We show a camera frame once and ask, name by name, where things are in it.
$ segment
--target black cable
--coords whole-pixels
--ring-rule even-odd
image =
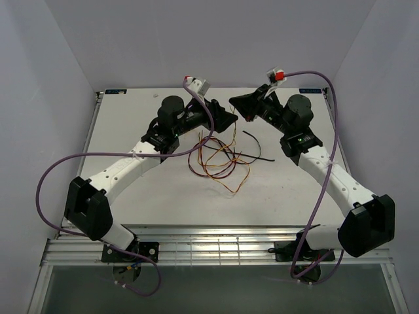
[[[252,156],[252,155],[248,155],[248,154],[243,154],[243,153],[240,153],[240,156],[245,156],[245,157],[249,157],[249,158],[253,158],[253,160],[251,161],[251,162],[248,162],[248,164],[252,164],[253,162],[255,162],[256,160],[263,160],[263,161],[266,161],[266,162],[274,162],[275,161],[275,159],[267,159],[267,158],[263,158],[263,157],[261,157],[261,155],[262,155],[262,147],[261,147],[261,144],[260,144],[260,142],[257,140],[257,138],[254,136],[254,135],[252,135],[252,134],[250,134],[249,132],[246,132],[246,131],[243,131],[243,133],[245,133],[245,134],[247,134],[248,136],[250,136],[250,137],[252,137],[252,138],[254,138],[254,140],[256,141],[256,143],[257,143],[257,146],[259,146],[259,155],[258,155],[258,157],[256,157],[256,156]],[[223,146],[225,146],[225,144],[222,142],[222,141],[220,141],[219,139],[216,139],[216,141],[218,142],[218,144],[220,145],[220,147],[223,147]],[[209,149],[213,149],[213,150],[219,150],[219,148],[215,148],[215,147],[211,147],[211,146],[207,146],[207,145],[204,145],[206,148],[209,148]],[[229,159],[229,160],[232,160],[232,159],[235,159],[236,158],[236,155],[238,154],[238,153],[236,153],[235,151],[228,151],[227,149],[222,149],[222,151],[226,154],[226,156],[227,156],[227,158]],[[241,164],[241,165],[244,165],[244,163],[243,162],[239,162],[239,161],[236,161],[237,162],[237,164]]]

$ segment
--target gray wall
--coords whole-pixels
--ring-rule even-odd
[[[377,1],[335,77],[352,173],[396,202],[391,249],[411,313],[419,313],[418,30],[419,1]]]
[[[277,65],[333,77],[374,0],[46,2],[98,91],[179,87],[185,75],[220,87],[259,86]]]
[[[27,310],[46,237],[35,188],[53,161],[82,149],[94,93],[42,0],[0,0],[0,304]],[[76,162],[54,171],[42,205],[59,223]]]

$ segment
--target gray floor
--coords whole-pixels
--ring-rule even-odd
[[[326,273],[330,266],[322,266]],[[164,267],[161,290],[141,298],[112,284],[110,267],[54,267],[43,313],[395,313],[379,265],[341,266],[328,282],[307,287],[288,266]],[[156,282],[147,267],[135,286]]]

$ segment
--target work surface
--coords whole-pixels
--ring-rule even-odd
[[[249,94],[254,88],[210,88],[207,99],[217,99],[221,106],[229,108],[230,97]],[[282,105],[296,88],[277,91]],[[128,152],[141,139],[156,117],[161,101],[170,95],[184,99],[190,95],[181,88],[128,89],[124,95],[104,95],[91,134],[88,152]],[[330,152],[333,144],[333,125],[322,94],[305,94],[312,102],[314,119],[312,131],[323,141]],[[262,157],[275,162],[256,161],[239,193],[232,195],[219,183],[203,179],[191,173],[187,156],[169,158],[163,164],[148,171],[131,184],[112,204],[115,220],[129,225],[217,225],[217,226],[299,226],[307,223],[320,192],[320,185],[309,174],[297,167],[281,150],[282,134],[257,118],[246,122],[241,116],[237,122],[236,151],[258,155],[254,139],[242,130],[253,134],[262,147]],[[191,148],[198,142],[198,134],[208,131],[197,128],[180,137],[176,152]],[[230,142],[233,126],[218,138]],[[209,156],[212,151],[205,149]],[[192,155],[193,166],[202,170]],[[88,157],[83,164],[84,179],[111,165],[117,158]],[[343,165],[342,155],[337,152],[337,162]],[[220,153],[216,161],[227,159]],[[246,174],[246,166],[223,182],[236,188]],[[326,195],[316,216],[315,223],[340,224],[344,217],[334,201]]]

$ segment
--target purple cable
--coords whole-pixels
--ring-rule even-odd
[[[177,157],[177,156],[183,156],[183,155],[187,155],[187,154],[189,154],[190,152],[193,152],[193,151],[195,151],[195,150],[197,150],[197,149],[199,149],[200,147],[203,147],[209,140],[210,140],[210,138],[211,138],[211,136],[212,136],[212,133],[214,132],[214,119],[212,118],[212,115],[211,115],[211,113],[210,113],[210,111],[208,110],[208,108],[206,107],[206,105],[205,105],[205,101],[202,101],[197,95],[194,95],[190,90],[188,90],[188,88],[187,88],[187,86],[186,86],[186,80],[184,80],[183,81],[183,84],[182,84],[182,86],[183,86],[183,88],[184,89],[186,89],[186,91],[188,92],[188,93],[190,93],[190,95],[193,97],[193,98],[195,98],[196,100],[198,100],[198,102],[201,104],[201,106],[202,106],[202,108],[204,108],[204,110],[205,110],[205,112],[206,112],[206,114],[208,115],[208,117],[209,117],[209,124],[210,124],[210,133],[208,134],[208,136],[207,136],[207,139],[205,140],[205,141],[203,141],[201,144],[199,144],[199,145],[197,145],[197,146],[195,146],[195,147],[193,147],[193,148],[191,148],[191,149],[189,149],[189,150],[186,150],[185,152],[178,152],[178,153],[176,153],[176,154],[136,154],[136,156],[137,157],[159,157],[159,158],[162,158],[162,157],[164,157],[164,158],[170,158],[170,157]],[[82,234],[82,233],[80,233],[80,232],[74,232],[74,231],[71,231],[71,230],[66,230],[66,229],[63,229],[63,228],[61,228],[61,227],[59,227],[59,226],[57,226],[57,225],[55,225],[55,224],[53,224],[53,223],[51,223],[48,219],[46,219],[45,218],[45,216],[44,216],[44,214],[43,214],[43,212],[42,212],[42,210],[41,210],[41,204],[40,204],[40,196],[41,196],[41,187],[42,187],[42,184],[44,183],[44,180],[45,180],[45,178],[46,178],[46,176],[56,167],[56,166],[58,166],[58,165],[60,165],[61,163],[63,163],[63,162],[65,162],[65,161],[67,161],[67,160],[70,160],[70,159],[74,159],[74,158],[78,158],[78,157],[83,157],[83,156],[116,156],[116,157],[133,157],[133,154],[131,153],[125,153],[125,152],[82,152],[82,153],[79,153],[79,154],[73,154],[73,155],[69,155],[69,156],[66,156],[66,157],[64,157],[64,158],[62,158],[62,159],[60,159],[60,160],[58,160],[57,162],[54,162],[47,170],[45,170],[45,172],[41,175],[41,178],[39,179],[39,182],[38,182],[38,185],[37,185],[37,190],[36,190],[36,193],[35,193],[35,206],[36,206],[36,208],[37,208],[37,212],[38,212],[38,215],[40,216],[40,218],[42,219],[42,221],[45,223],[45,224],[47,224],[48,226],[50,226],[51,228],[53,228],[53,229],[55,229],[55,230],[57,230],[57,231],[60,231],[60,232],[65,232],[65,233],[67,233],[67,234],[73,234],[74,236],[82,236],[82,237],[86,237],[86,235],[85,234]],[[157,271],[157,274],[158,274],[158,284],[157,284],[157,286],[156,286],[156,288],[153,290],[153,291],[151,291],[151,292],[149,292],[149,293],[144,293],[144,292],[141,292],[141,291],[139,291],[139,290],[137,290],[137,289],[135,289],[135,288],[133,288],[133,287],[131,287],[131,286],[129,286],[129,285],[126,285],[125,287],[126,288],[128,288],[128,289],[130,289],[131,291],[133,291],[133,292],[135,292],[136,294],[138,294],[138,295],[140,295],[140,296],[151,296],[151,295],[153,295],[155,292],[157,292],[157,290],[160,288],[160,286],[161,286],[161,282],[162,282],[162,276],[161,276],[161,273],[160,273],[160,270],[159,270],[159,268],[158,268],[158,266],[157,266],[157,264],[155,263],[155,262],[153,262],[151,259],[149,259],[149,258],[147,258],[147,257],[145,257],[145,256],[142,256],[142,255],[139,255],[139,254],[136,254],[136,253],[131,253],[131,252],[128,252],[128,251],[124,251],[124,250],[122,250],[122,249],[118,249],[117,247],[114,247],[114,246],[111,246],[112,247],[112,249],[114,249],[114,250],[116,250],[116,251],[119,251],[119,252],[122,252],[122,253],[124,253],[124,254],[128,254],[128,255],[132,255],[132,256],[136,256],[136,257],[139,257],[139,258],[141,258],[141,259],[143,259],[143,260],[145,260],[145,261],[147,261],[147,262],[150,262],[155,268],[156,268],[156,271]]]
[[[293,263],[291,264],[291,276],[294,279],[298,279],[301,276],[303,276],[305,273],[307,273],[308,271],[312,270],[313,267],[315,267],[316,265],[319,264],[319,262],[322,261],[322,258],[325,258],[325,256],[322,256],[322,258],[320,258],[320,260],[318,260],[317,262],[313,263],[306,270],[304,270],[304,271],[302,271],[302,272],[300,272],[298,274],[295,274],[294,273],[294,271],[295,271],[295,265],[297,263],[297,259],[298,259],[299,255],[300,255],[302,244],[304,243],[304,240],[306,239],[307,233],[308,233],[308,231],[311,228],[311,225],[313,223],[314,217],[316,216],[317,211],[319,210],[321,201],[323,200],[323,197],[324,197],[324,195],[326,193],[327,184],[329,183],[329,178],[330,178],[330,175],[331,175],[331,172],[332,172],[333,159],[335,158],[336,150],[337,150],[337,147],[338,147],[338,107],[337,107],[337,99],[336,99],[335,87],[333,86],[333,83],[329,80],[328,77],[326,77],[323,73],[320,73],[320,72],[317,72],[317,71],[299,71],[299,72],[293,72],[293,73],[285,74],[284,77],[294,77],[296,75],[303,75],[303,74],[314,74],[314,75],[318,75],[319,77],[322,77],[328,83],[328,85],[330,86],[331,93],[332,93],[332,98],[333,98],[334,114],[335,114],[335,119],[334,119],[335,120],[335,136],[333,138],[333,147],[332,147],[332,152],[331,152],[331,155],[330,155],[330,161],[331,161],[331,163],[329,164],[329,167],[327,168],[327,173],[326,173],[326,176],[325,176],[325,180],[324,180],[324,182],[323,182],[323,184],[321,186],[320,195],[319,195],[319,197],[317,199],[317,202],[316,202],[316,204],[314,206],[313,212],[310,215],[310,218],[308,219],[306,228],[304,229],[304,231],[302,233],[302,236],[301,236],[301,239],[299,241],[299,244],[297,245],[297,250],[295,251],[295,254],[294,254],[294,257],[293,257]],[[334,274],[334,272],[336,272],[336,270],[337,270],[337,268],[338,268],[338,266],[340,264],[340,261],[342,260],[342,257],[343,257],[343,251],[340,254],[339,261],[336,264],[335,268],[333,268],[331,274]],[[330,278],[330,277],[331,277],[331,275],[328,275],[324,280],[322,280],[320,282],[324,282],[325,280],[328,280],[328,278]]]

